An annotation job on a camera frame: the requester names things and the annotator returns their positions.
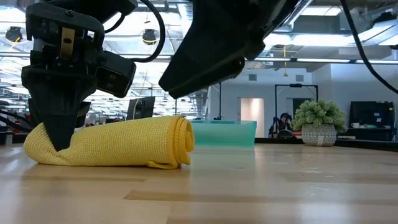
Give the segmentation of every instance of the screw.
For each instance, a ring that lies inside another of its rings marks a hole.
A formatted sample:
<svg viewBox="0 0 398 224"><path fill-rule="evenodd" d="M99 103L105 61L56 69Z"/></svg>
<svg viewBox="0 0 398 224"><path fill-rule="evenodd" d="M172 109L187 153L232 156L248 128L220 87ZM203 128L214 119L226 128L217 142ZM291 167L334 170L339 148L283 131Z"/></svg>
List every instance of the screw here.
<svg viewBox="0 0 398 224"><path fill-rule="evenodd" d="M69 17L73 17L73 12L71 10L66 11L65 14Z"/></svg>

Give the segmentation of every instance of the yellow cloth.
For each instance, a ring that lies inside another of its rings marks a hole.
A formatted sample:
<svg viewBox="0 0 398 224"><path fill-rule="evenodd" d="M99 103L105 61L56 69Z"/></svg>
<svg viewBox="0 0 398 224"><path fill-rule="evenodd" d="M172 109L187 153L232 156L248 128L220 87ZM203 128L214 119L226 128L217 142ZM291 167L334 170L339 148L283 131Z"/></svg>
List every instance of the yellow cloth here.
<svg viewBox="0 0 398 224"><path fill-rule="evenodd" d="M191 124L181 116L146 118L84 128L70 147L57 152L44 125L26 138L26 154L42 164L63 166L149 166L176 169L190 164Z"/></svg>

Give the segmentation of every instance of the green plant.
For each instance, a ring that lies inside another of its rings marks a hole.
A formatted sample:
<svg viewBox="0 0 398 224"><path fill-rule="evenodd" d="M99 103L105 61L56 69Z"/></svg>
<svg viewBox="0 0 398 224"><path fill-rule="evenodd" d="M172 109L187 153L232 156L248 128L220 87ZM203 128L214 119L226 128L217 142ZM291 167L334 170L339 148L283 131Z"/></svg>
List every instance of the green plant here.
<svg viewBox="0 0 398 224"><path fill-rule="evenodd" d="M345 114L339 110L334 102L305 101L300 105L300 109L296 110L293 129L299 131L304 124L313 124L316 127L323 124L334 124L338 132L345 132L344 117Z"/></svg>

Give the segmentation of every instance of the potted plant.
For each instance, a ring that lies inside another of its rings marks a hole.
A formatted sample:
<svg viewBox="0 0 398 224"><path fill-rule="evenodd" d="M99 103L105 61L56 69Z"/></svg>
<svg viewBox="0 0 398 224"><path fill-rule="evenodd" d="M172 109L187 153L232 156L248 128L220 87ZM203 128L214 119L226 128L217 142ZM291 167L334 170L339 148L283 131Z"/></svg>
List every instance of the potted plant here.
<svg viewBox="0 0 398 224"><path fill-rule="evenodd" d="M332 146L337 132L345 132L345 114L334 102L305 101L296 110L293 129L302 130L303 142L310 146Z"/></svg>

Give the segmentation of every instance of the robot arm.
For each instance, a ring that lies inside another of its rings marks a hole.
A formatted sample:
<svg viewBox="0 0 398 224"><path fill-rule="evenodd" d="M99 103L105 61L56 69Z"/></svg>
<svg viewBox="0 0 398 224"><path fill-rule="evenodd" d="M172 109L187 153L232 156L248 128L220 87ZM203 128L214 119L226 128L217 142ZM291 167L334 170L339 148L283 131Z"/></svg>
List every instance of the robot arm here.
<svg viewBox="0 0 398 224"><path fill-rule="evenodd" d="M244 59L262 52L263 38L290 16L299 1L194 0L192 26L159 85L178 98L236 77ZM102 49L102 24L117 12L121 22L136 7L136 0L54 0L27 7L27 38L34 39L35 49L30 65L22 69L22 84L32 96L31 113L43 122L56 150L69 146L87 96L97 89L126 96L136 65ZM163 41L155 56L165 38L159 17L157 12Z"/></svg>

